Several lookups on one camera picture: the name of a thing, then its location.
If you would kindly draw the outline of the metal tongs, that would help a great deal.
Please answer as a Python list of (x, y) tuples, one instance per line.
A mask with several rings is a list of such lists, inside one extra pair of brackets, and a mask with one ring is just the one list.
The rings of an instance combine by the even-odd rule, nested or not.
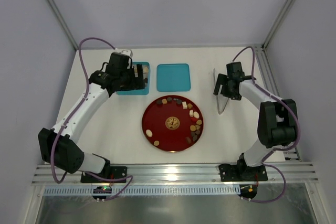
[[(214, 68), (213, 69), (214, 84), (216, 84), (218, 74), (219, 72)], [(217, 113), (221, 115), (223, 114), (225, 108), (227, 107), (229, 99), (227, 97), (222, 96), (220, 93), (216, 95), (215, 98), (216, 98), (216, 105), (217, 105)]]

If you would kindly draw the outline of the teal chocolate box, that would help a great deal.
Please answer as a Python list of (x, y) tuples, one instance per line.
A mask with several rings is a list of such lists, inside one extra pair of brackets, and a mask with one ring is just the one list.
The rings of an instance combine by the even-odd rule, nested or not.
[(131, 91), (118, 91), (117, 95), (148, 95), (149, 94), (149, 87), (150, 87), (150, 75), (151, 75), (151, 68), (148, 62), (134, 62), (133, 66), (135, 67), (136, 64), (141, 64), (143, 69), (147, 67), (149, 69), (148, 73), (144, 73), (144, 81), (145, 81), (145, 89), (143, 90), (131, 90)]

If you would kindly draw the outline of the teal box lid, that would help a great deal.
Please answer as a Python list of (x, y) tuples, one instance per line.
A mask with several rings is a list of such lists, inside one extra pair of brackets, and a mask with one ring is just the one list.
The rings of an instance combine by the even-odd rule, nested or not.
[(156, 69), (158, 92), (188, 92), (191, 89), (190, 68), (186, 63), (160, 64)]

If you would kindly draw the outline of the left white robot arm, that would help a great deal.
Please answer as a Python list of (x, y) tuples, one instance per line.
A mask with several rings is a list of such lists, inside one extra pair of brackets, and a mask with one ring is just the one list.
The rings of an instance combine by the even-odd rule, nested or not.
[(111, 175), (111, 163), (97, 154), (85, 153), (77, 145), (86, 125), (97, 110), (116, 92), (143, 90), (143, 67), (132, 61), (133, 52), (113, 52), (108, 62), (91, 75), (85, 74), (86, 89), (71, 110), (52, 128), (38, 134), (42, 160), (51, 165), (54, 181), (56, 168), (65, 173), (82, 172), (94, 180), (117, 181)]

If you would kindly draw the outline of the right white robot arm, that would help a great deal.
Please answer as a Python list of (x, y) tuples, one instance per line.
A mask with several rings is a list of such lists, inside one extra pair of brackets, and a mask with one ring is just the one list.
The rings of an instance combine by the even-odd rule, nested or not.
[(219, 165), (221, 181), (267, 181), (265, 160), (276, 151), (286, 151), (299, 136), (296, 103), (262, 88), (253, 76), (245, 75), (240, 62), (231, 62), (226, 69), (226, 74), (213, 72), (213, 94), (233, 101), (245, 98), (254, 105), (259, 111), (258, 139), (236, 164)]

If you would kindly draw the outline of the white oval chocolate right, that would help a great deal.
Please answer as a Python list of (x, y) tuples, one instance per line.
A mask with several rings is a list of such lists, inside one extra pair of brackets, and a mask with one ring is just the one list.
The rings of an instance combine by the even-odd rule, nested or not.
[(196, 111), (194, 111), (194, 112), (193, 112), (193, 117), (196, 118), (196, 119), (199, 119), (199, 118), (200, 118), (200, 117), (199, 117), (199, 113), (196, 112)]

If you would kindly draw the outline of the white oval chocolate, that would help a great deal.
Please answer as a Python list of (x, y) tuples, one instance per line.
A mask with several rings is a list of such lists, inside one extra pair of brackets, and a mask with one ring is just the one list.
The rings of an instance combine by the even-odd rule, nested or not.
[(147, 135), (148, 137), (152, 137), (152, 136), (153, 136), (153, 133), (152, 133), (151, 130), (146, 130), (146, 135)]
[(194, 112), (193, 112), (193, 117), (196, 118), (196, 119), (199, 119), (199, 118), (200, 118), (200, 117), (199, 117), (199, 113), (196, 112), (196, 111), (194, 111)]

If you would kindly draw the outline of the cream rectangular chocolate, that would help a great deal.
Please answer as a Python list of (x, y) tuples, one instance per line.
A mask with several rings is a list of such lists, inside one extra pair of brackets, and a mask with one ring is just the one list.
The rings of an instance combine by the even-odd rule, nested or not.
[(187, 103), (185, 101), (182, 102), (182, 107), (183, 107), (183, 109), (187, 109), (188, 108), (187, 107)]

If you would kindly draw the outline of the brown striped chocolate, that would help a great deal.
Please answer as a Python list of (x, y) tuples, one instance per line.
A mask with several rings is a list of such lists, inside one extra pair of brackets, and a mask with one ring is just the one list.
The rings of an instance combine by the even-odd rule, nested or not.
[(189, 137), (186, 138), (186, 141), (187, 141), (188, 144), (191, 144), (191, 142), (192, 142)]

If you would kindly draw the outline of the round red lacquer tray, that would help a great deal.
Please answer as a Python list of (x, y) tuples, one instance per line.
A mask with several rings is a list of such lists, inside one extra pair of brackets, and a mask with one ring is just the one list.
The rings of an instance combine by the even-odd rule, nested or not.
[[(162, 99), (171, 97), (171, 103), (163, 104)], [(182, 102), (187, 103), (187, 109), (183, 109)], [(199, 113), (199, 119), (193, 117), (193, 112)], [(200, 140), (204, 129), (204, 117), (200, 108), (190, 99), (180, 95), (164, 95), (155, 99), (145, 109), (141, 127), (144, 136), (154, 146), (165, 152), (181, 152), (194, 146)], [(152, 137), (146, 135), (146, 130), (151, 130)]]

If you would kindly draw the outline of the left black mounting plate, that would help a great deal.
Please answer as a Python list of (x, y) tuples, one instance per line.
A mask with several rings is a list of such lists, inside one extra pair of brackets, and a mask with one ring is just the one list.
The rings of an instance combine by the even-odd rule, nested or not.
[(84, 184), (92, 183), (125, 183), (128, 168), (126, 166), (110, 166), (108, 170), (94, 176), (82, 172), (80, 182)]

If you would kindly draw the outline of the black mounting plate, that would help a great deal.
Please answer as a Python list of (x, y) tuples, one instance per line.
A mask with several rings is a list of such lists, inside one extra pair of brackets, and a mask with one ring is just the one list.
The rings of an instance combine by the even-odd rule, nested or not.
[(243, 167), (237, 164), (221, 164), (218, 169), (222, 182), (265, 182), (268, 180), (265, 166)]
[(82, 172), (80, 182), (84, 184), (92, 183), (125, 183), (128, 168), (126, 166), (110, 166), (108, 170), (94, 176)]

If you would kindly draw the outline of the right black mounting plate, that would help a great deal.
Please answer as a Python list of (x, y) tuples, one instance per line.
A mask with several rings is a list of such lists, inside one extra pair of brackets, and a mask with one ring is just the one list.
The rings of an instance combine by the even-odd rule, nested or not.
[(221, 164), (218, 169), (222, 182), (265, 182), (268, 180), (265, 166), (243, 167), (237, 164)]

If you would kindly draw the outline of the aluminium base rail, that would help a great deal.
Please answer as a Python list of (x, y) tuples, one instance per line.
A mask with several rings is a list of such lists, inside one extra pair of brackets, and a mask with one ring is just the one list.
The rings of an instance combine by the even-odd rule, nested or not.
[[(218, 164), (126, 164), (127, 173), (135, 183), (160, 182), (220, 182)], [(312, 163), (280, 162), (272, 163), (279, 169), (266, 167), (269, 183), (282, 182), (283, 174), (287, 182), (317, 182), (318, 176)]]

